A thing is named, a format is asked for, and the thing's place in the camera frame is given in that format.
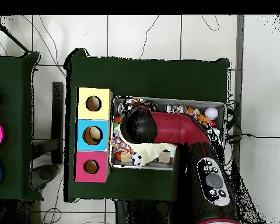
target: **white ball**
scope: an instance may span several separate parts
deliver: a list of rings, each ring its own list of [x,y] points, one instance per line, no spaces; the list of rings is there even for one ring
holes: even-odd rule
[[[141,155],[139,154],[139,153],[134,153],[133,155],[132,155],[132,164],[134,165],[134,166],[139,166],[140,165],[140,163],[142,162],[142,157],[141,157]]]
[[[209,120],[214,120],[218,116],[218,110],[214,107],[208,107],[204,112],[206,118]]]

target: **metal tray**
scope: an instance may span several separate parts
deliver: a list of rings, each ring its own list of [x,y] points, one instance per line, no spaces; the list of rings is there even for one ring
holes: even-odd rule
[[[134,97],[131,98],[141,98],[147,102],[155,102],[157,103],[157,111],[166,111],[166,106],[169,105],[184,105],[186,107],[197,108],[201,114],[204,114],[205,109],[208,107],[214,107],[218,110],[218,117],[214,120],[216,122],[216,128],[220,130],[220,141],[222,146],[225,145],[225,136],[226,136],[226,120],[227,120],[227,112],[226,105],[221,102],[211,102],[211,101],[194,101],[194,100],[173,100],[173,99],[159,99],[159,98],[147,98],[147,97]],[[119,116],[117,109],[120,103],[122,103],[126,97],[116,96],[112,99],[112,116],[114,119]],[[113,122],[114,119],[111,120],[111,133],[113,134]],[[132,163],[121,163],[119,160],[115,158],[115,154],[112,152],[112,147],[110,145],[109,148],[109,163],[113,167],[117,168],[125,168],[125,169],[153,169],[153,170],[172,170],[172,164],[170,163],[160,163],[160,162],[150,162],[145,166],[139,167],[134,166]]]

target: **wooden block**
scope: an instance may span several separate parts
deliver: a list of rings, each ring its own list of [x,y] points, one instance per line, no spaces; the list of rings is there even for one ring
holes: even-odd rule
[[[76,154],[74,182],[105,183],[110,172],[105,151],[79,151]]]
[[[77,151],[106,151],[109,136],[110,121],[78,120]]]
[[[80,87],[78,91],[78,119],[109,120],[113,93],[109,89]]]
[[[163,151],[159,156],[159,162],[169,163],[170,162],[170,152]]]

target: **dark green tabletop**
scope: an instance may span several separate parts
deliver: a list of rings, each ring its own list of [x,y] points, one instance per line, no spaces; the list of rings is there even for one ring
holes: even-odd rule
[[[0,57],[0,199],[40,200],[29,185],[32,159],[32,70],[39,58]]]
[[[111,168],[106,183],[73,182],[77,87],[108,88],[114,96],[226,102],[228,59],[216,62],[95,58],[76,49],[66,59],[65,199],[171,201],[171,171]]]

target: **cable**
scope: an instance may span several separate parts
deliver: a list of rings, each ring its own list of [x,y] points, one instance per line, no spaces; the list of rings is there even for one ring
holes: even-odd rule
[[[57,192],[57,197],[56,197],[55,206],[54,206],[53,208],[49,209],[49,210],[45,213],[44,218],[43,218],[41,224],[52,224],[52,223],[58,222],[58,221],[61,219],[61,215],[62,215],[62,214],[61,214],[61,211],[60,211],[58,208],[56,208],[56,206],[57,206],[57,201],[58,201],[58,196],[59,196],[60,185],[61,185],[61,182],[62,182],[63,178],[64,178],[64,175],[62,176],[61,181],[60,181],[60,183],[59,183],[59,187],[58,187],[58,192]],[[51,222],[44,223],[44,219],[46,218],[46,215],[47,215],[47,214],[50,212],[50,210],[52,210],[52,209],[54,210],[54,212],[53,212],[53,215],[52,215]],[[53,219],[54,219],[54,216],[55,216],[55,209],[59,211],[60,217],[59,217],[58,220],[56,220],[55,222],[53,222]]]
[[[82,223],[82,224],[87,224],[87,223],[106,223],[106,224],[110,224],[108,222],[85,222],[85,223]]]
[[[53,43],[54,43],[54,45],[55,45],[56,62],[57,62],[57,64],[59,64],[59,61],[58,61],[58,50],[57,50],[57,46],[56,46],[56,44],[55,44],[55,41],[54,41],[54,39],[52,38],[51,34],[50,34],[50,33],[48,32],[48,30],[46,29],[46,27],[44,26],[44,23],[43,23],[43,20],[41,19],[41,17],[40,17],[40,21],[41,21],[41,24],[42,24],[43,27],[44,27],[44,30],[48,33],[48,35],[50,36],[51,40],[53,41]]]
[[[0,46],[3,48],[3,50],[4,50],[5,54],[6,54],[6,56],[8,56],[6,50],[4,49],[3,45],[1,44],[1,42],[0,42]]]
[[[202,16],[204,22],[206,23],[206,25],[208,25],[209,29],[211,29],[212,31],[218,31],[218,30],[220,29],[220,25],[219,25],[219,22],[218,22],[218,20],[217,20],[216,15],[214,15],[215,18],[216,18],[217,24],[218,24],[218,29],[216,29],[216,30],[215,30],[215,29],[212,29],[212,28],[209,26],[209,24],[207,23],[207,21],[204,19],[203,15],[201,15],[201,16]]]
[[[142,55],[144,53],[144,48],[145,48],[145,44],[146,44],[146,41],[147,41],[147,33],[150,31],[150,29],[153,27],[153,25],[156,23],[157,19],[159,18],[159,15],[157,16],[157,18],[155,19],[155,21],[152,23],[152,26],[146,31],[146,39],[145,39],[145,42],[144,42],[144,45],[143,45],[143,49],[142,49],[142,54],[141,56],[139,57],[139,59],[142,58]]]
[[[255,136],[255,135],[252,135],[250,133],[246,133],[246,134],[241,134],[241,135],[232,135],[231,137],[240,137],[240,136],[248,136],[248,137],[253,137],[253,138],[277,138],[277,139],[280,139],[280,136]]]
[[[30,23],[32,24],[32,22],[31,22],[30,20],[28,20],[25,16],[22,16],[22,15],[21,15],[21,17],[25,18],[28,22],[30,22]],[[33,27],[35,28],[35,30],[36,30],[36,31],[38,32],[38,34],[40,35],[40,32],[37,30],[37,28],[35,27],[35,25],[33,25]],[[57,65],[57,63],[55,62],[55,60],[54,60],[54,58],[53,58],[53,56],[52,56],[52,53],[51,53],[50,49],[48,48],[46,42],[44,41],[44,39],[43,39],[43,37],[42,37],[41,35],[40,35],[40,38],[43,40],[44,45],[47,47],[47,50],[48,50],[48,52],[50,53],[51,58],[53,59],[54,64],[57,66],[57,68],[58,68],[58,69],[60,70],[60,72],[63,74],[64,78],[67,78],[67,76],[65,75],[65,73],[60,69],[60,67],[59,67],[59,66]]]
[[[44,223],[44,220],[45,220],[45,218],[46,218],[46,215],[48,214],[48,213],[50,213],[50,210],[58,210],[59,211],[59,213],[60,213],[60,217],[59,217],[59,219],[58,220],[56,220],[55,222],[58,222],[60,219],[61,219],[61,216],[62,216],[62,213],[61,213],[61,211],[58,209],[58,208],[51,208],[51,209],[49,209],[45,214],[44,214],[44,218],[43,218],[43,220],[41,221],[41,224],[52,224],[52,223],[55,223],[55,222],[46,222],[46,223]]]
[[[229,142],[227,142],[229,145],[230,145],[230,147],[231,147],[231,157],[230,157],[230,159],[229,159],[229,161],[228,161],[228,163],[227,164],[225,164],[225,166],[228,166],[229,165],[229,163],[232,161],[232,159],[233,159],[233,146],[232,146],[232,144],[231,143],[229,143]]]

